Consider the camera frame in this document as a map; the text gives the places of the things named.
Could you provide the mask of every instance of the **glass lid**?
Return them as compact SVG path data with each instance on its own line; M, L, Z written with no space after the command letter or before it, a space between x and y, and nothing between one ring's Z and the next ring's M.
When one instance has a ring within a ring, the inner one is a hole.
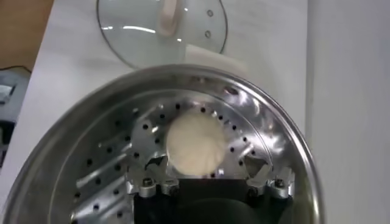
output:
M133 68L183 62L187 44L221 53L227 19L220 0L98 0L114 53Z

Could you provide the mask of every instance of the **white wall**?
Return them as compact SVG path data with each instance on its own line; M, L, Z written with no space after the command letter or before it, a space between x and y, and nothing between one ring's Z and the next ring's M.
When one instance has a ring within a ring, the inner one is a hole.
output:
M327 223L390 223L389 64L389 0L309 0L307 129Z

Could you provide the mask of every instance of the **wooden surface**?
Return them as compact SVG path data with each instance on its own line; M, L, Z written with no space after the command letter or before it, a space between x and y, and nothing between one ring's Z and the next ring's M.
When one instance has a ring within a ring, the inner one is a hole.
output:
M53 0L0 0L0 68L33 69Z

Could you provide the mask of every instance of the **white countertop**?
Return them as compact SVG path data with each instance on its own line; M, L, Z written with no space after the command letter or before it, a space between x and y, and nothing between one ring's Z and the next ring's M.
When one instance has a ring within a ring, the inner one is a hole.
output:
M224 54L249 65L263 88L305 128L307 0L223 0ZM0 173L0 208L24 161L53 123L92 90L130 72L106 45L96 0L55 0L18 125Z

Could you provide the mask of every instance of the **stainless steel pot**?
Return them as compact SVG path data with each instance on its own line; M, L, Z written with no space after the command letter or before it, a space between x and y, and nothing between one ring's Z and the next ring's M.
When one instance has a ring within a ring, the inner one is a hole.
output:
M167 175L253 181L267 164L271 169L262 181L279 197L294 199L288 222L324 223L317 172L294 122L253 84L193 65L135 71L81 100L30 155L13 185L3 222L130 223L126 167L131 173L134 158L145 166L164 157L170 122L189 109L223 124L228 155L203 177L181 175L169 161ZM288 192L275 188L280 179Z

